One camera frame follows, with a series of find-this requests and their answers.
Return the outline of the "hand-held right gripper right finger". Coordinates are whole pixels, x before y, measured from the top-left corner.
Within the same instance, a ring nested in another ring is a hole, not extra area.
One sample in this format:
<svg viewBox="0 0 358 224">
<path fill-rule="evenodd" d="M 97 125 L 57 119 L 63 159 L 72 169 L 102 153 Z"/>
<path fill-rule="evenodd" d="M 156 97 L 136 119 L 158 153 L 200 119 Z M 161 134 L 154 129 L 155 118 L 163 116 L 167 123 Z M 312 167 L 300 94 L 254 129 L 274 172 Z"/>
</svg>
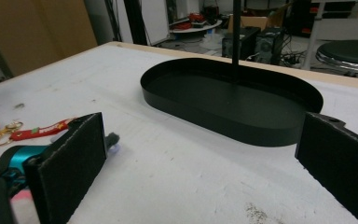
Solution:
<svg viewBox="0 0 358 224">
<path fill-rule="evenodd" d="M 358 219 L 358 134 L 339 119 L 308 113 L 295 157 Z"/>
</svg>

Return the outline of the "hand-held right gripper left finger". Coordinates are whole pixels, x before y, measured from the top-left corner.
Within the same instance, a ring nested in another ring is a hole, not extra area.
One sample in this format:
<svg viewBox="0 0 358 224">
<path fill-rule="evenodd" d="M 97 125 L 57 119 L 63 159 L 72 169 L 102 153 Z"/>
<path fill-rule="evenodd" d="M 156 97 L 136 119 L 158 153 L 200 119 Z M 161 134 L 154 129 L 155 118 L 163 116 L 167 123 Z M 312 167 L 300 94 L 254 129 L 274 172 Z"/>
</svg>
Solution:
<svg viewBox="0 0 358 224">
<path fill-rule="evenodd" d="M 103 115 L 75 119 L 68 131 L 23 164 L 41 224 L 66 224 L 106 160 Z"/>
</svg>

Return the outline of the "red strap keychain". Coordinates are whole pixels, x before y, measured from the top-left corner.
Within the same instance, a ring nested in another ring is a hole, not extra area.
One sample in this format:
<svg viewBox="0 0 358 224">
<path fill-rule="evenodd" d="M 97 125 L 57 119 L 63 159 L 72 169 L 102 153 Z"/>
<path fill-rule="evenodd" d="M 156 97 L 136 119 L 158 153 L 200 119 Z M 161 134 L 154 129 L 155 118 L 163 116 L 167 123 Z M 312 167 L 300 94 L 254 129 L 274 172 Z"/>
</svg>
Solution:
<svg viewBox="0 0 358 224">
<path fill-rule="evenodd" d="M 35 127 L 29 130 L 23 130 L 21 128 L 23 126 L 22 122 L 12 122 L 0 130 L 0 146 L 8 145 L 14 141 L 34 139 L 60 133 L 69 128 L 71 121 L 73 121 L 73 119 L 64 119 L 48 127 Z"/>
</svg>

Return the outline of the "grey fluffy keychain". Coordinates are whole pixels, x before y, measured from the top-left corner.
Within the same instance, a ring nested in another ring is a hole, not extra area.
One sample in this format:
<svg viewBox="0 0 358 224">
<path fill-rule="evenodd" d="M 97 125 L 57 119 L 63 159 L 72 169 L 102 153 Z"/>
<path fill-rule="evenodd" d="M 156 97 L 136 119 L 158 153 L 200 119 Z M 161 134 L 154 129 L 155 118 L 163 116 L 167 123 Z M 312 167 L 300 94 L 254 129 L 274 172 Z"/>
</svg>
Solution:
<svg viewBox="0 0 358 224">
<path fill-rule="evenodd" d="M 116 152 L 118 149 L 119 135 L 116 133 L 110 133 L 105 137 L 105 149 L 106 152 Z"/>
</svg>

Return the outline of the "black oval tray stand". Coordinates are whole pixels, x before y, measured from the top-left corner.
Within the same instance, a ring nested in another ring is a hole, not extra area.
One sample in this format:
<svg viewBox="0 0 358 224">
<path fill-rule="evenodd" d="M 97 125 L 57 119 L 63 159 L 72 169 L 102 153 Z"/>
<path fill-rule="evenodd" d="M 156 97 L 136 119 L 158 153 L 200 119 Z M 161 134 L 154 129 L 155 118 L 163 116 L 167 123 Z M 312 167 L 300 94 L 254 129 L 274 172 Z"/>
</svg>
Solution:
<svg viewBox="0 0 358 224">
<path fill-rule="evenodd" d="M 141 77 L 145 101 L 163 112 L 260 147 L 296 143 L 320 92 L 290 75 L 240 65 L 241 0 L 233 0 L 231 63 L 185 58 L 159 63 Z"/>
</svg>

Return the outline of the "pink soft thing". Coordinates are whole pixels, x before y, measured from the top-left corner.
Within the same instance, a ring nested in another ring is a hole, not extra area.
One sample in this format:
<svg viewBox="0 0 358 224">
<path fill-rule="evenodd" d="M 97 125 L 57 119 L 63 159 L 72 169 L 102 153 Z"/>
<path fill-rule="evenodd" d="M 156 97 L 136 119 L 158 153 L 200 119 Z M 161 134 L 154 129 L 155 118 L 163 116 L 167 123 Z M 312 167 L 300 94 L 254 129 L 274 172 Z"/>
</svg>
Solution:
<svg viewBox="0 0 358 224">
<path fill-rule="evenodd" d="M 14 195 L 11 198 L 12 202 L 19 202 L 19 201 L 32 201 L 33 200 L 33 196 L 30 190 L 28 189 L 23 189 L 21 190 L 19 193 L 17 193 L 16 195 Z"/>
</svg>

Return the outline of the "round black stool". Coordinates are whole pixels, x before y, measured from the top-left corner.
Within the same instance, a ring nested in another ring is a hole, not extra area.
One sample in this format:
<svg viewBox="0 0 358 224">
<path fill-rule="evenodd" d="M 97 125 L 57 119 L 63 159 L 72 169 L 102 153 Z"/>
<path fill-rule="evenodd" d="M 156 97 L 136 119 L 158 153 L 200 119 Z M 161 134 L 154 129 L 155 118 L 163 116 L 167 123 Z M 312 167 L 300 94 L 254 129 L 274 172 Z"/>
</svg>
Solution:
<svg viewBox="0 0 358 224">
<path fill-rule="evenodd" d="M 354 77 L 358 74 L 358 40 L 335 40 L 317 48 L 316 59 L 324 64 L 346 71 Z"/>
</svg>

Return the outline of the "black computer tower with fan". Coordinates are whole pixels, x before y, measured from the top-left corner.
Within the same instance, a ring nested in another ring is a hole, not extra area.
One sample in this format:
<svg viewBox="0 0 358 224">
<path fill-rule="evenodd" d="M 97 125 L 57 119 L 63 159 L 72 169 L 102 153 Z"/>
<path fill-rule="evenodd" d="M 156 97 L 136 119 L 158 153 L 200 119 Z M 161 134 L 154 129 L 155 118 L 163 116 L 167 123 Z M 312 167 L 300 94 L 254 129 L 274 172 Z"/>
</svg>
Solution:
<svg viewBox="0 0 358 224">
<path fill-rule="evenodd" d="M 256 37 L 255 61 L 278 65 L 281 59 L 284 33 L 281 27 L 265 28 Z"/>
</svg>

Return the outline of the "brown wooden panel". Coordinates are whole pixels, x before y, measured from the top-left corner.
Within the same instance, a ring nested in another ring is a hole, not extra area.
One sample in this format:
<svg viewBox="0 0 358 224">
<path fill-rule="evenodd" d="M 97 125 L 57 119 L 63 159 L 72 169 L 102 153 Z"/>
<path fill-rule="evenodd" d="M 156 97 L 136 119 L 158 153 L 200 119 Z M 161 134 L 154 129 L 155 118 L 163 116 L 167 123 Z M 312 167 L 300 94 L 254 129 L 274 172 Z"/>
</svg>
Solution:
<svg viewBox="0 0 358 224">
<path fill-rule="evenodd" d="M 96 46 L 84 0 L 0 0 L 0 52 L 15 77 Z"/>
</svg>

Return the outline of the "black computer case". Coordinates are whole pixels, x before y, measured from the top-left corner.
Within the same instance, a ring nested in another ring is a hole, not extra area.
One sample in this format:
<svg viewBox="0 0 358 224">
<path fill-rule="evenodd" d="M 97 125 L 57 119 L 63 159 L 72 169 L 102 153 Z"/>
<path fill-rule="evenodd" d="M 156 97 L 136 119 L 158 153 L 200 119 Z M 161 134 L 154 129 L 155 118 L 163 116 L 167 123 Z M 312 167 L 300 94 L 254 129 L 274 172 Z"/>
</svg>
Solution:
<svg viewBox="0 0 358 224">
<path fill-rule="evenodd" d="M 259 27 L 246 26 L 240 30 L 240 60 L 246 60 L 249 56 L 255 53 L 255 41 L 257 35 L 260 33 Z M 231 58 L 233 53 L 232 46 L 233 34 L 227 33 L 222 39 L 222 56 Z"/>
</svg>

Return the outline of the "cardboard box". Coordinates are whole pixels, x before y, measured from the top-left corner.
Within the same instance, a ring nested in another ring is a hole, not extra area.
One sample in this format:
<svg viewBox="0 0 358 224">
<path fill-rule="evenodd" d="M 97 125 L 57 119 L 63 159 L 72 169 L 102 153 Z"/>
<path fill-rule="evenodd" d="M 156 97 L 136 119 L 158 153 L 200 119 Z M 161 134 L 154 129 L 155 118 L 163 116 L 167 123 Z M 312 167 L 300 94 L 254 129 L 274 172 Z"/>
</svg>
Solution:
<svg viewBox="0 0 358 224">
<path fill-rule="evenodd" d="M 247 26 L 258 27 L 261 30 L 264 30 L 267 27 L 268 18 L 267 17 L 247 17 L 241 16 L 240 27 L 244 28 Z M 227 30 L 232 33 L 234 29 L 234 20 L 233 17 L 229 17 Z"/>
</svg>

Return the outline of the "white board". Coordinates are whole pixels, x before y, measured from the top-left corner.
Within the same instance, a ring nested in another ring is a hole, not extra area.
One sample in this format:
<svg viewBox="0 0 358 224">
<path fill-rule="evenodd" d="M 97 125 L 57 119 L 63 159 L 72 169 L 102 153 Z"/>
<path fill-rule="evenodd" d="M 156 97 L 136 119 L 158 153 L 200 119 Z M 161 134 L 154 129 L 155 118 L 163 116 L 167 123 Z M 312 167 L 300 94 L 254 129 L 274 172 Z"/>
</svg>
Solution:
<svg viewBox="0 0 358 224">
<path fill-rule="evenodd" d="M 141 0 L 145 32 L 150 45 L 157 45 L 170 36 L 166 0 Z"/>
</svg>

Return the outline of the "round white table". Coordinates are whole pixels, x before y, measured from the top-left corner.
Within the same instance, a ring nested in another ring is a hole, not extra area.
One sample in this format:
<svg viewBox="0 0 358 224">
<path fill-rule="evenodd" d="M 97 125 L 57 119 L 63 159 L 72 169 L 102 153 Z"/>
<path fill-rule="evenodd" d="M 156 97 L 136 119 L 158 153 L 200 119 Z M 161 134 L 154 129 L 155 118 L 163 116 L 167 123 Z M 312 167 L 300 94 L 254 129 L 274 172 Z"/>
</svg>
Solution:
<svg viewBox="0 0 358 224">
<path fill-rule="evenodd" d="M 216 22 L 216 24 L 213 24 L 213 25 L 204 25 L 201 28 L 189 28 L 189 29 L 185 29 L 185 30 L 173 29 L 173 30 L 170 30 L 170 33 L 171 34 L 186 34 L 186 33 L 207 31 L 207 30 L 214 29 L 215 27 L 218 27 L 221 24 L 222 24 L 222 21 L 218 20 Z"/>
</svg>

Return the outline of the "red things on table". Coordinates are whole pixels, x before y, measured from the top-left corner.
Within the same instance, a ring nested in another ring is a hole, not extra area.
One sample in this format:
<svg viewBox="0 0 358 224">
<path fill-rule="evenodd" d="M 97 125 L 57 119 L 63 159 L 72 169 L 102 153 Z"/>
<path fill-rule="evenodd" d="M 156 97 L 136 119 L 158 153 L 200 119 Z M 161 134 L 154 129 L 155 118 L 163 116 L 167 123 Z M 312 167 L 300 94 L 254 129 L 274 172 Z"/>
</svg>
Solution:
<svg viewBox="0 0 358 224">
<path fill-rule="evenodd" d="M 202 28 L 206 24 L 203 15 L 199 13 L 190 13 L 184 18 L 174 21 L 170 28 L 172 30 L 187 30 L 190 28 Z"/>
</svg>

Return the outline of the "white metal frame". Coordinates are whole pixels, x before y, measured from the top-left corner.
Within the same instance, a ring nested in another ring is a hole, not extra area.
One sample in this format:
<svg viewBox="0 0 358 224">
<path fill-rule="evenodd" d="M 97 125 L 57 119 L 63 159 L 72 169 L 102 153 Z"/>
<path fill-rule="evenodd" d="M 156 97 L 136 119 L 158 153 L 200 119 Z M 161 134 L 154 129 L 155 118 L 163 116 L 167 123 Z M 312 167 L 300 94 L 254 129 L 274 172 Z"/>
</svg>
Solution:
<svg viewBox="0 0 358 224">
<path fill-rule="evenodd" d="M 315 57 L 317 48 L 324 43 L 335 40 L 358 40 L 358 9 L 354 10 L 354 17 L 347 19 L 327 19 L 324 14 L 327 3 L 351 2 L 358 0 L 310 0 L 318 3 L 317 14 L 311 29 L 310 41 L 302 68 L 310 70 L 311 58 Z"/>
</svg>

